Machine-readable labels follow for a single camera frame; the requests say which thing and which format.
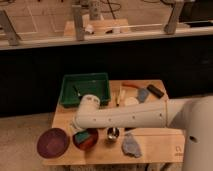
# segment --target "blue sponge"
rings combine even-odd
[[[145,102],[146,98],[148,97],[149,95],[149,91],[145,88],[140,88],[138,90],[138,96],[137,96],[137,99],[140,103],[143,103]]]

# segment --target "floor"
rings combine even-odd
[[[0,170],[3,171],[67,171],[60,166],[44,166],[36,144],[39,136],[51,127],[53,113],[0,118]],[[92,165],[71,167],[70,171],[143,171],[145,164]],[[160,171],[162,164],[151,164],[148,171]],[[180,171],[173,164],[164,171]]]
[[[115,12],[117,19],[126,18],[133,30],[162,29],[171,14],[171,6],[160,0],[110,0],[121,9]],[[6,10],[16,32],[22,39],[38,39],[62,36],[65,24],[73,20],[72,0],[15,0],[14,3],[0,2],[0,10]],[[112,19],[109,5],[101,3],[104,19]]]

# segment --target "red object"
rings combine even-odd
[[[73,135],[73,138],[72,138],[75,146],[84,151],[91,149],[98,141],[97,129],[89,128],[85,131],[87,131],[90,134],[90,137],[87,138],[84,142],[77,143],[76,138],[75,138],[75,136],[77,136],[77,135]]]
[[[131,83],[122,83],[122,86],[140,89],[138,85],[131,84]]]
[[[44,158],[59,157],[69,147],[70,138],[60,128],[51,128],[44,132],[37,143],[37,151]]]

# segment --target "small brown object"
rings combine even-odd
[[[44,132],[37,143],[37,151],[44,158],[59,157],[69,147],[70,139],[60,128],[51,128]]]

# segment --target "crumpled cloth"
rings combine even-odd
[[[139,158],[142,156],[140,146],[131,133],[125,134],[122,143],[122,151],[125,155],[133,156],[135,158]]]

